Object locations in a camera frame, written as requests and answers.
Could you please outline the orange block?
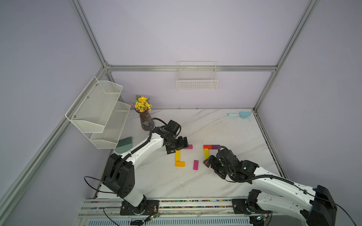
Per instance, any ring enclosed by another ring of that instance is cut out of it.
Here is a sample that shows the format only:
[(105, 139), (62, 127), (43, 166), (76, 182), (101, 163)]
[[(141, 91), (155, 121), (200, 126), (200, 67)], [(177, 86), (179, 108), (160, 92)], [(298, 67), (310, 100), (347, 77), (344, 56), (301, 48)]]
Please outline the orange block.
[(176, 166), (176, 167), (185, 167), (185, 162), (176, 161), (176, 162), (175, 162), (175, 166)]

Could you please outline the yellow large block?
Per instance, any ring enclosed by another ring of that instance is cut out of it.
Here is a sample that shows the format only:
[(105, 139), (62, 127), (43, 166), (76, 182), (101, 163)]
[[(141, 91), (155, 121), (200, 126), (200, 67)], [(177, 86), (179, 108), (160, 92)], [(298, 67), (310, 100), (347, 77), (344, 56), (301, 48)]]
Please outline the yellow large block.
[(180, 150), (177, 150), (177, 151), (176, 151), (175, 161), (176, 161), (176, 162), (180, 162), (180, 161), (181, 161), (181, 152), (180, 152)]

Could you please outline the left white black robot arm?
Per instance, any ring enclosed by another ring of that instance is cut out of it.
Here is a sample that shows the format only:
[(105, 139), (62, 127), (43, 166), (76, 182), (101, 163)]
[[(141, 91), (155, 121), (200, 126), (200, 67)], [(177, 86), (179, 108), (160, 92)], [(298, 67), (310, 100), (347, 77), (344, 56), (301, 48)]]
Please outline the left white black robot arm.
[(136, 145), (131, 150), (118, 155), (116, 153), (109, 156), (104, 173), (100, 179), (85, 176), (84, 181), (88, 186), (87, 179), (98, 181), (110, 189), (110, 194), (115, 194), (122, 198), (126, 204), (133, 207), (135, 214), (140, 214), (146, 209), (147, 198), (135, 188), (136, 168), (154, 151), (165, 147), (167, 154), (175, 153), (189, 147), (187, 137), (179, 134), (182, 126), (170, 120), (165, 123), (159, 118), (151, 118), (163, 123), (160, 127), (153, 127), (149, 131), (146, 139)]

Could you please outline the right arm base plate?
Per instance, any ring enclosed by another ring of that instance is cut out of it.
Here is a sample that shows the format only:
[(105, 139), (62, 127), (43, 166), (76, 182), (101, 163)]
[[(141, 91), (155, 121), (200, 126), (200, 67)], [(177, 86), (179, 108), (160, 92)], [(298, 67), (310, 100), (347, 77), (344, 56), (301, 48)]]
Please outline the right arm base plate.
[(249, 199), (232, 199), (232, 207), (235, 214), (270, 214), (270, 211), (262, 210), (256, 201)]

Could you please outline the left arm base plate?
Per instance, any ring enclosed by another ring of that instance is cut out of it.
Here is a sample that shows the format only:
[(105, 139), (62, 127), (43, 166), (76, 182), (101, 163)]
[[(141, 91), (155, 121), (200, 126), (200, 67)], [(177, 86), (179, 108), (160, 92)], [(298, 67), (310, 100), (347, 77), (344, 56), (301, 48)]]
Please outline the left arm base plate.
[(132, 215), (151, 215), (158, 211), (159, 200), (145, 200), (140, 203), (137, 207), (131, 205), (127, 201), (122, 201), (122, 207), (120, 209), (121, 216), (132, 216)]

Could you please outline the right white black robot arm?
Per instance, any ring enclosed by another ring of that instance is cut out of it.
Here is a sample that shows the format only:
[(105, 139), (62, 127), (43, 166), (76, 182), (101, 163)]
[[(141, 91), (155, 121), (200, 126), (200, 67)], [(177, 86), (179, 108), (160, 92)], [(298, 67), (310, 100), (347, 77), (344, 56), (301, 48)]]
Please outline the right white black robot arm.
[(279, 177), (258, 164), (239, 161), (230, 154), (217, 154), (204, 160), (204, 165), (212, 168), (221, 179), (230, 178), (235, 183), (250, 183), (274, 192), (267, 194), (252, 189), (246, 199), (233, 199), (235, 214), (263, 214), (272, 212), (294, 217), (309, 226), (333, 226), (336, 224), (338, 205), (329, 190), (323, 186), (304, 186)]

